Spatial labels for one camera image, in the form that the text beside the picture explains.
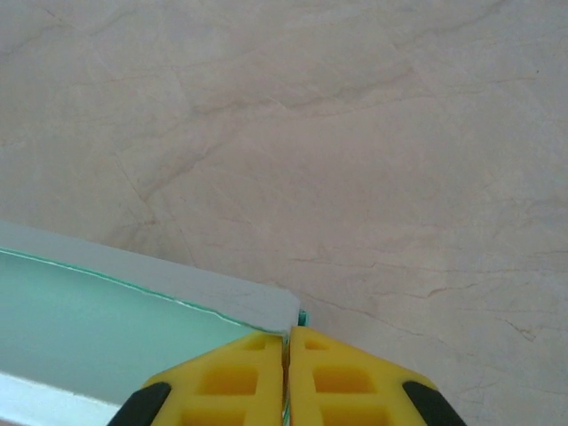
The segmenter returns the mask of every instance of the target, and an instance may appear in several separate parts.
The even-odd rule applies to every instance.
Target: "yellow plastic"
[[[152,426],[281,426],[282,339],[252,333],[164,371],[171,392]]]
[[[436,389],[414,371],[310,328],[292,330],[288,383],[293,426],[425,426],[402,388],[406,381]]]

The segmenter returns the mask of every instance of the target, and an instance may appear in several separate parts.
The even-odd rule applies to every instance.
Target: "marble surface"
[[[567,424],[568,3],[4,0],[0,218],[290,288],[469,424]]]

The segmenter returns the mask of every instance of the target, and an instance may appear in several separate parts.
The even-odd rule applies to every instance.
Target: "yellow clamp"
[[[434,383],[307,327],[251,333],[148,380],[108,426],[464,426]]]

